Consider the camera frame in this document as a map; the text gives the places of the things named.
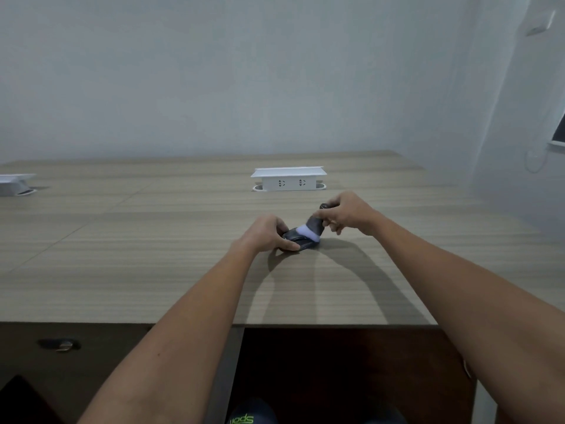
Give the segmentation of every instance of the light wood grain surface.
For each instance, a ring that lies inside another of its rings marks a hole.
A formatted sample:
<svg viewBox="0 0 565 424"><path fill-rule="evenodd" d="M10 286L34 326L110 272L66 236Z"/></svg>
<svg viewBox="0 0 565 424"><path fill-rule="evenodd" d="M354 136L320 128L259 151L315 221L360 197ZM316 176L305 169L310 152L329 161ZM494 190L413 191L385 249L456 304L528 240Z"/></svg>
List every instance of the light wood grain surface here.
<svg viewBox="0 0 565 424"><path fill-rule="evenodd" d="M323 165L326 191L252 192L258 167ZM39 188L0 198L0 320L153 323L261 213L289 227L353 189L434 244L565 309L565 253L392 152L17 162ZM236 324L434 323L372 238L323 235L317 250L263 253Z"/></svg>

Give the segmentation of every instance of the person's left hand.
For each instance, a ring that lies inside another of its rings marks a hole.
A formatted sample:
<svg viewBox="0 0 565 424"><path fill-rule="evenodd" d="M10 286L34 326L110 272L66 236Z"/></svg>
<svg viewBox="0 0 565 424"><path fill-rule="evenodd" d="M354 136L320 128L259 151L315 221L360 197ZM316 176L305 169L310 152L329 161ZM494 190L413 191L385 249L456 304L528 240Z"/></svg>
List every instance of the person's left hand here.
<svg viewBox="0 0 565 424"><path fill-rule="evenodd" d="M251 247L254 252L270 251L274 248L298 251L300 246L281 237L288 231L285 222L274 214L259 216L239 239L240 243Z"/></svg>

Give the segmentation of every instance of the white wall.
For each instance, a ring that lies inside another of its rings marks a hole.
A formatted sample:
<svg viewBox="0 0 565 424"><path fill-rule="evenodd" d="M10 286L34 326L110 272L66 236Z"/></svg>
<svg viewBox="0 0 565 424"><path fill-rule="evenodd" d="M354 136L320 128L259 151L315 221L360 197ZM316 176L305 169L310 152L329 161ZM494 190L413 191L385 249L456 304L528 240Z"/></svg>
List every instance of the white wall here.
<svg viewBox="0 0 565 424"><path fill-rule="evenodd" d="M0 160L389 148L467 2L2 0Z"/></svg>
<svg viewBox="0 0 565 424"><path fill-rule="evenodd" d="M551 29L525 37L547 9L557 9ZM546 144L565 112L565 0L532 0L518 35L473 187L565 243L565 152Z"/></svg>
<svg viewBox="0 0 565 424"><path fill-rule="evenodd" d="M455 183L470 182L529 1L467 0L447 92L405 125L395 150Z"/></svg>

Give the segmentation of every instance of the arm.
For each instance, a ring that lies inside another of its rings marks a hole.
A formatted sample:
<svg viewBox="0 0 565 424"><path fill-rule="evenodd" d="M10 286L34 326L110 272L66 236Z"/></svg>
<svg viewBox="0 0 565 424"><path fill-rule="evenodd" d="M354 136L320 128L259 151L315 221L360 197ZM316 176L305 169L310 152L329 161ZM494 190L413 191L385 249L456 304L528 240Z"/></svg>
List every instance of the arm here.
<svg viewBox="0 0 565 424"><path fill-rule="evenodd" d="M565 313L424 241L353 192L314 213L374 236L493 398L518 422L565 422Z"/></svg>
<svg viewBox="0 0 565 424"><path fill-rule="evenodd" d="M258 218L104 382L80 424L201 422L245 276L260 251L296 250L288 228Z"/></svg>

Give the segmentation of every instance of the person's left arm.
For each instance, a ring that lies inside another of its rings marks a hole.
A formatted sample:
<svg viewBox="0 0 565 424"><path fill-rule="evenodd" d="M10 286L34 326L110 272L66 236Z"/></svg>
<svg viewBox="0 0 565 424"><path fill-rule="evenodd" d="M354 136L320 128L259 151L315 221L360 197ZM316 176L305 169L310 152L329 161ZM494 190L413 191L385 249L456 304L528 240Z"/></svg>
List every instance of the person's left arm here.
<svg viewBox="0 0 565 424"><path fill-rule="evenodd" d="M200 423L245 276L260 251L297 250L274 215L259 217L104 382L79 424Z"/></svg>

